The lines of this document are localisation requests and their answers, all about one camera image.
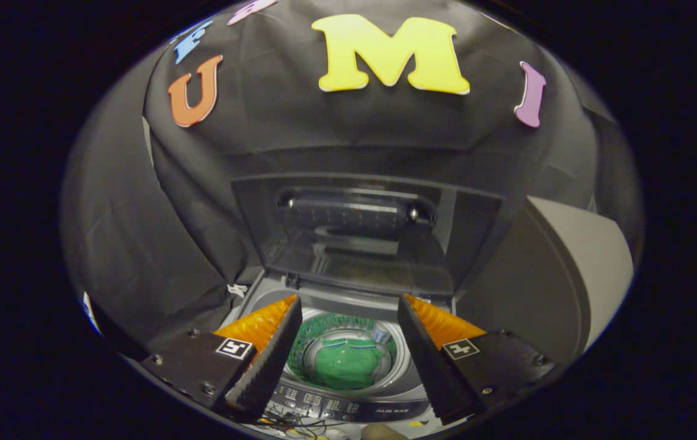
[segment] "screw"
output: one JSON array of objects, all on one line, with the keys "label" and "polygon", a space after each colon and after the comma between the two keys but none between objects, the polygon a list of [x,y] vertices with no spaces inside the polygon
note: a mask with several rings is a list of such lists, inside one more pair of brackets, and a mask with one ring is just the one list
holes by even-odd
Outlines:
[{"label": "screw", "polygon": [[213,387],[212,385],[205,382],[202,385],[202,392],[206,395],[214,395],[215,394],[215,387]]}]

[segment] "orange letter u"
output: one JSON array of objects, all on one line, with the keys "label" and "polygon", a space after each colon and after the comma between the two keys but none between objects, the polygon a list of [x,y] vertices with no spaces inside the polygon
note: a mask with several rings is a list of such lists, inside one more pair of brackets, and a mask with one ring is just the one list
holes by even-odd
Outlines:
[{"label": "orange letter u", "polygon": [[203,62],[197,68],[197,73],[202,80],[201,101],[192,108],[188,105],[186,88],[191,79],[190,73],[186,73],[169,86],[169,97],[172,98],[172,117],[180,127],[190,127],[204,120],[210,114],[217,101],[217,65],[221,63],[223,56],[214,56]]}]

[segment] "top-loading washing machine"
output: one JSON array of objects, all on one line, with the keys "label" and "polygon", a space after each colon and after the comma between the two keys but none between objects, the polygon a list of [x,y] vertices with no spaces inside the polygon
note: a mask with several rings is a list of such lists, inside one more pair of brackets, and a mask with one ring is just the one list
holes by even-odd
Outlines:
[{"label": "top-loading washing machine", "polygon": [[222,326],[290,295],[302,301],[302,325],[268,410],[343,424],[439,424],[412,362],[415,347],[396,323],[398,300],[409,293],[456,312],[455,287],[499,198],[332,174],[242,178],[233,193],[264,270]]}]

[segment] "pink letter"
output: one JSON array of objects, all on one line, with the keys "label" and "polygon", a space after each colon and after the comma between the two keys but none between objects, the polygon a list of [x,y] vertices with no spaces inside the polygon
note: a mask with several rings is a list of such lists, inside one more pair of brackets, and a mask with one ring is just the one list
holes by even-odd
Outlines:
[{"label": "pink letter", "polygon": [[546,78],[527,62],[519,62],[519,66],[525,72],[525,94],[522,95],[522,103],[514,108],[514,114],[524,125],[538,128],[541,125],[538,111],[541,109],[541,97],[544,95]]},{"label": "pink letter", "polygon": [[237,12],[234,12],[234,15],[231,17],[231,19],[226,23],[227,26],[231,26],[236,22],[239,22],[245,17],[248,17],[250,14],[253,14],[254,12],[259,12],[264,8],[267,8],[267,6],[272,6],[275,3],[277,3],[278,0],[256,0],[253,3],[250,3],[250,5],[247,5],[243,8],[239,8]]}]

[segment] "washing machine drum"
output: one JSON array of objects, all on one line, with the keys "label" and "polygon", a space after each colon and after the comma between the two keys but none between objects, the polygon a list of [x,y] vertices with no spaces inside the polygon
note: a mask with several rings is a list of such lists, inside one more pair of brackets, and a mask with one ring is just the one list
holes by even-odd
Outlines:
[{"label": "washing machine drum", "polygon": [[398,360],[389,325],[337,313],[310,318],[299,329],[287,367],[315,387],[369,388],[388,376]]}]

